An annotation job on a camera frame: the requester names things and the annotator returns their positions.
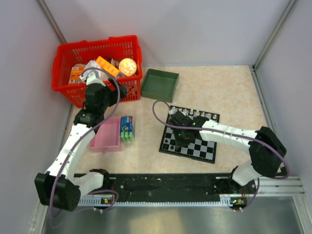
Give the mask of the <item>black white chess board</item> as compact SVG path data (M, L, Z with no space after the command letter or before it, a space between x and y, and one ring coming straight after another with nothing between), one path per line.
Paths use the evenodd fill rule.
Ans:
M196 117L206 117L213 121L219 122L220 114L211 113L206 111L199 111L196 109L183 108L178 106L170 106L175 114L177 111L181 111L190 119L194 119ZM163 149L164 145L168 145L168 149ZM216 155L216 147L217 143L212 141L204 141L201 139L196 139L194 143L190 143L188 147L176 147L175 146L175 137L173 131L170 127L165 126L162 139L160 142L159 152L164 154L170 154L174 156L183 156L187 158L191 158L194 160L204 161L207 163L214 164L215 155Z

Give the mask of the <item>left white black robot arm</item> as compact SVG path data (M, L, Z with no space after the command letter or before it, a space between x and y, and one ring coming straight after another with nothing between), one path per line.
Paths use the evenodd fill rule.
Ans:
M42 205L60 210L73 211L80 198L97 190L109 191L111 182L105 178L106 171L93 169L82 177L74 177L81 157L99 127L109 119L104 114L108 107L117 107L120 100L127 96L127 87L118 83L113 75L109 82L111 90L100 78L101 68L87 68L81 74L86 83L85 101L76 114L71 132L57 158L45 173L35 177L35 187Z

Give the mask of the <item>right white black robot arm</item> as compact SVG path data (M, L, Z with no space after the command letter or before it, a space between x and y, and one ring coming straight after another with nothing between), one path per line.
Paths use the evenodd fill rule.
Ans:
M239 193L247 183L261 176L277 176L287 150L270 128L262 126L259 130L245 130L207 117L189 117L179 110L168 113L168 124L173 130L176 146L185 147L198 139L222 143L249 155L249 160L237 166L227 181L231 192Z

